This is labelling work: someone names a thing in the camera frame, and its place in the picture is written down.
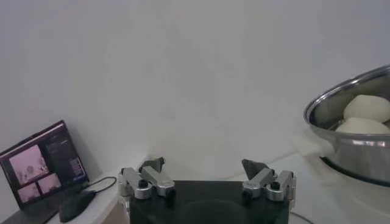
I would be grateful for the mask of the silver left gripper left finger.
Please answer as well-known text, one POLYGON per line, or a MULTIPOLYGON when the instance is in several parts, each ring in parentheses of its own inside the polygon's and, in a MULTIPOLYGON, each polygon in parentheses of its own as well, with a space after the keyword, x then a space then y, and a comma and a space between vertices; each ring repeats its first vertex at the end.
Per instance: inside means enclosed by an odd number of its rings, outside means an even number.
POLYGON ((164 157, 147 160, 134 169, 124 167, 119 171, 119 192, 122 197, 131 197, 138 200, 151 198, 153 189, 157 195, 166 199, 176 194, 175 182, 163 171, 164 157))

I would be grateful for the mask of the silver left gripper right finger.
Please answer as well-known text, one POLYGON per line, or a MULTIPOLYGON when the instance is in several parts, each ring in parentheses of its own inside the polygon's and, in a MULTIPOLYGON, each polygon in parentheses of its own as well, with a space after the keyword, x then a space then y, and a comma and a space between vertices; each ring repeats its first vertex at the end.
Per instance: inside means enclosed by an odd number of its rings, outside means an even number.
POLYGON ((295 201, 296 176, 292 171, 283 170, 279 174, 265 163, 243 159, 241 164, 248 177, 243 182, 244 201, 252 201, 265 194, 270 201, 295 201))

